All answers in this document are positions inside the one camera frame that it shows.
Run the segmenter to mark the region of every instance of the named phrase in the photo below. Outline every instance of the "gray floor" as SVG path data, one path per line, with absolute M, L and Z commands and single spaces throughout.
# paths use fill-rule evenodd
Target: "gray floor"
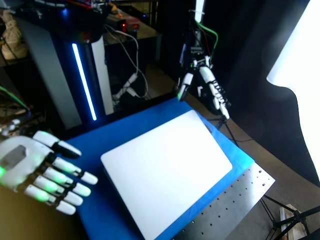
M 158 95 L 170 92 L 175 83 L 160 69 L 149 65 L 146 70 L 146 77 L 149 83 L 149 93 L 154 98 Z M 207 119 L 216 118 L 197 99 L 188 95 L 186 102 Z M 231 119 L 227 122 L 233 135 L 239 141 L 251 139 Z M 225 126 L 221 132 L 231 137 Z M 255 162 L 267 171 L 275 183 L 267 192 L 270 197 L 284 203 L 292 204 L 300 211 L 306 211 L 320 205 L 320 188 L 305 180 L 303 177 L 292 171 L 280 160 L 265 150 L 254 140 L 239 142 L 239 147 L 250 155 Z M 274 217 L 280 219 L 279 207 L 266 200 Z M 320 213 L 307 218 L 310 232 L 320 228 Z M 268 235 L 272 223 L 260 203 L 249 212 L 242 222 L 228 236 L 228 240 L 264 240 Z

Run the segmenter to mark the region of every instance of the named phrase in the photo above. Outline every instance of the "metal plate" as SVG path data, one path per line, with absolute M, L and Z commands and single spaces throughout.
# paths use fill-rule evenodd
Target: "metal plate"
M 226 239 L 274 182 L 266 171 L 253 163 L 173 239 Z

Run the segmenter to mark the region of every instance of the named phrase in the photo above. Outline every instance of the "silver laptop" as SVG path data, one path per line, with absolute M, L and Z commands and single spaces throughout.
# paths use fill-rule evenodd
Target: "silver laptop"
M 101 161 L 146 240 L 232 169 L 194 110 L 106 152 Z

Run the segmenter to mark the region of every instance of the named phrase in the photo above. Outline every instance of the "blue tablecloth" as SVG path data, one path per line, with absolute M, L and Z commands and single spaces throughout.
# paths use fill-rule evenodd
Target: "blue tablecloth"
M 68 141 L 82 151 L 82 156 L 71 162 L 99 178 L 97 185 L 91 188 L 91 195 L 77 208 L 91 240 L 143 239 L 129 212 L 108 181 L 100 160 L 101 155 L 191 109 L 185 102 L 171 99 Z M 212 130 L 213 137 L 232 163 L 233 169 L 159 235 L 157 240 L 171 239 L 254 162 L 212 124 L 202 119 Z

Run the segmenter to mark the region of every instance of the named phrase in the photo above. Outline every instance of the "green cable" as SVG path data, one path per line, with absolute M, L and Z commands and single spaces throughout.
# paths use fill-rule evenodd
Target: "green cable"
M 7 89 L 5 89 L 4 87 L 0 86 L 0 90 L 4 91 L 6 94 L 8 94 L 11 98 L 13 98 L 18 104 L 20 104 L 22 107 L 24 107 L 25 109 L 27 109 L 28 111 L 30 110 L 29 107 L 27 107 L 27 105 L 25 105 L 16 95 L 14 95 L 13 93 L 9 92 Z
M 215 49 L 216 46 L 217 46 L 217 43 L 218 43 L 218 33 L 216 33 L 215 31 L 211 30 L 210 28 L 207 28 L 206 26 L 203 26 L 200 22 L 197 22 L 197 21 L 196 21 L 196 24 L 197 24 L 200 28 L 202 28 L 202 29 L 204 29 L 204 30 L 206 30 L 206 31 L 208 31 L 208 32 L 210 32 L 210 33 L 212 33 L 212 34 L 215 35 L 215 43 L 214 43 L 214 45 L 213 45 L 213 49 Z

